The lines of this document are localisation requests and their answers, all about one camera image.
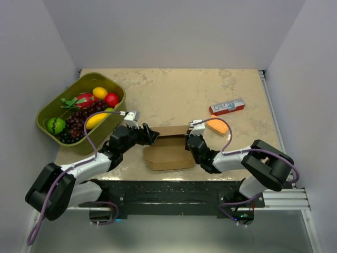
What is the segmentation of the orange sponge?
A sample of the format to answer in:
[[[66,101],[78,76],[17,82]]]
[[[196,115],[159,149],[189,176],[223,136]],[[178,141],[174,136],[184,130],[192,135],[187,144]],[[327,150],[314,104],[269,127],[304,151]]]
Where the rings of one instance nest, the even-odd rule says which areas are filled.
[[[225,136],[229,130],[228,126],[223,121],[216,120],[215,118],[217,118],[217,116],[212,114],[210,117],[212,120],[207,121],[206,126],[216,134]]]

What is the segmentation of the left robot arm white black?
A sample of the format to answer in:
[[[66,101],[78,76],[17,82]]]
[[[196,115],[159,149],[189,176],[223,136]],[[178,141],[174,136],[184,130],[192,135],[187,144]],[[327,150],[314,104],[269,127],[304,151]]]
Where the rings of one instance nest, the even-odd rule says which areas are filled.
[[[25,196],[25,201],[50,221],[71,206],[74,189],[98,174],[115,169],[123,154],[138,145],[153,145],[160,133],[146,123],[142,127],[118,126],[96,155],[77,163],[47,164]]]

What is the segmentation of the brown cardboard paper box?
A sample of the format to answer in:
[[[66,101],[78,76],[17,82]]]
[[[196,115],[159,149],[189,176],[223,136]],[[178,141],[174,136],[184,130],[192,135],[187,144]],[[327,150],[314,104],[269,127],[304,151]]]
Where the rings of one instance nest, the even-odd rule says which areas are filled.
[[[185,150],[188,126],[160,126],[151,130],[160,135],[155,142],[143,149],[143,160],[153,171],[183,170],[195,165],[192,154]]]

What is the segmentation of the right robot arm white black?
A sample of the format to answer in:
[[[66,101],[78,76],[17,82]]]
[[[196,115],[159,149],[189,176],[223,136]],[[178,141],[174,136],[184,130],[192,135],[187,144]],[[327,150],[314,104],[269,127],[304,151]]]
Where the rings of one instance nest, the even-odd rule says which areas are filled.
[[[185,138],[185,149],[207,173],[246,169],[251,174],[234,195],[240,207],[247,207],[266,189],[281,191],[290,172],[295,171],[294,161],[289,156],[262,140],[255,140],[245,149],[222,152],[210,149],[202,135],[188,134]]]

